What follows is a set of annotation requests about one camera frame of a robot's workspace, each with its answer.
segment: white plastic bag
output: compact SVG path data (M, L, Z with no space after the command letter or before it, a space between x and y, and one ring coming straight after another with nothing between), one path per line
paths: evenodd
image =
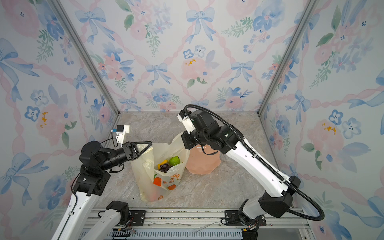
M181 134L175 136L171 144L153 143L138 159L131 161L141 200L160 200L179 184L189 157L189 150L185 149ZM171 167L166 173L157 170L158 164L174 156L180 158L178 165Z

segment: blue ribbon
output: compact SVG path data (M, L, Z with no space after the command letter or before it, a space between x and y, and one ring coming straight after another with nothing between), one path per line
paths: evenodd
M213 41L212 34L216 33L216 31L210 29L204 21L202 21L200 24L200 19L211 23L214 20L214 16L215 16L215 10L213 8L207 8L207 10L200 11L200 12L196 10L187 11L187 21L190 23L196 21L196 28L195 28L195 33L190 35L185 41L189 42L190 44L193 37L200 33L201 25L203 25L204 32L206 33L208 38L211 39L211 41Z
M5 65L4 63L2 63L2 61L8 63L10 66L16 68L19 71L22 71L23 73L26 73L31 76L39 77L38 74L31 71L31 69L33 68L33 64L19 64L19 63L15 63L10 60L7 60L7 59L17 58L17 57L19 57L19 54L16 52L12 44L8 42L8 40L4 38L0 38L0 68L2 68L2 70L5 72L5 74L8 75L8 77L12 80L14 84L11 91L11 97L13 102L16 102L17 98L20 100L23 100L22 97L20 96L19 90L17 89L19 77L11 67L9 67L8 65Z
M208 106L208 103L209 103L209 100L205 99L203 101L191 101L191 104L194 104L194 105L204 105L204 106Z
M111 31L109 30L108 28L106 27L103 27L99 22L103 22L105 23L106 20L105 20L105 15L104 15L104 12L101 8L95 8L93 11L91 12L84 12L84 11L76 11L75 12L75 15L77 17L77 19L82 22L82 23L85 23L87 21L89 21L89 25L91 26L91 30L92 30L92 35L88 37L87 39L87 42L89 43L92 43L93 44L93 37L95 35L97 35L97 27L96 25L100 28L100 30L105 34L107 35L107 37L109 37L110 39L112 39L113 41L115 40L111 34L114 34L115 32L114 31Z
M232 63L231 64L231 69L232 70L236 70L237 69L237 72L236 72L236 75L234 78L231 78L227 81L227 83L231 83L235 78L238 78L241 74L241 69L243 69L243 76L245 78L245 80L247 82L249 82L249 78L252 77L252 75L250 75L249 73L247 73L245 70L251 70L253 68L253 64L254 62L253 61L248 61L246 63Z
M379 75L376 77L376 83L381 86L384 86L384 70L382 70L381 73L379 73ZM384 91L382 91L381 93L376 95L376 97L372 98L367 102L361 99L351 99L348 102L351 103L349 108L354 108L363 104L367 104L370 107L376 107L384 103ZM380 134L384 134L384 115L381 118Z
M307 111L311 107L311 101L305 99L303 97L303 93L300 90L296 91L295 98L298 101L296 102L296 104L293 107L291 107L291 106L285 106L285 107L286 107L286 111L288 111L289 109L296 110L296 108L298 108L297 114L296 114L296 125L297 125L297 121L301 122L301 108L303 108L304 112Z
M135 105L135 104L137 104L136 98L129 98L129 99L120 98L119 102L122 104L127 104L127 109L125 109L124 111L128 111L129 109L131 109L132 106L138 111L140 111L140 109L141 109L141 107L138 107Z
M84 79L86 79L86 78L87 78L87 75L85 74L84 69L80 68L79 75L77 76L77 78L75 78L73 80L73 86L76 89L79 89L79 87L81 86L81 88L84 90L84 104L88 103L88 100L87 100L87 88L85 87L85 85L87 85L90 88L95 88L92 85L93 81L84 81Z
M154 76L155 76L155 78L152 80L152 81L150 81L149 83L148 83L148 85L151 85L151 86L153 86L153 83L157 80L157 79L159 79L159 74L160 74L160 76L164 79L164 81L166 81L167 83L169 83L170 84L170 82L169 82L169 80L171 79L170 77L168 77L168 76L166 76L166 75L164 75L162 72L167 72L168 71L168 67L167 67L167 65L165 64L165 63L162 63L162 64L160 64L160 65L155 65L155 66L153 66L153 65L147 65L147 66L145 66L145 69L147 70L147 72L149 72L149 73L151 73L151 72L153 72L153 74L154 74Z
M24 176L15 175L41 172L49 168L42 167L42 165L44 164L44 160L42 160L35 166L22 170L22 168L28 165L30 161L31 159L25 153L17 153L12 159L12 167L8 169L8 171L3 177L0 177L0 194L4 194L9 190L12 184L12 180L25 189L22 197L23 206L25 206L27 200L32 200L27 190L29 186L29 180Z

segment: gray marble surface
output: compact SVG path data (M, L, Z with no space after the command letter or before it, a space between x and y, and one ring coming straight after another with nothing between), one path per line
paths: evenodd
M276 166L259 118L255 113L220 113L225 120L241 131L252 146ZM185 129L177 113L140 112L122 113L118 124L131 126L129 141L171 143L174 136ZM123 171L111 174L97 207L111 201L124 201L130 207L240 207L245 199L261 197L264 188L240 164L220 155L221 164L210 174L196 175L185 169L177 188L156 202L144 202L135 182L130 163Z

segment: green fruit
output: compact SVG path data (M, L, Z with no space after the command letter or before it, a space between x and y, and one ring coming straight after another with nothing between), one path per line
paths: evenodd
M169 164L171 166L178 165L179 163L180 163L180 158L178 156L172 157L171 159L169 159Z

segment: wallpaper panel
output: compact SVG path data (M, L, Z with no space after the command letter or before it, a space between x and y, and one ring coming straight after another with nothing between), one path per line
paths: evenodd
M46 1L0 1L0 239L50 239L116 118Z
M306 1L61 2L116 105L256 111Z
M262 116L281 170L325 212L318 240L384 239L383 14L383 1L321 0Z

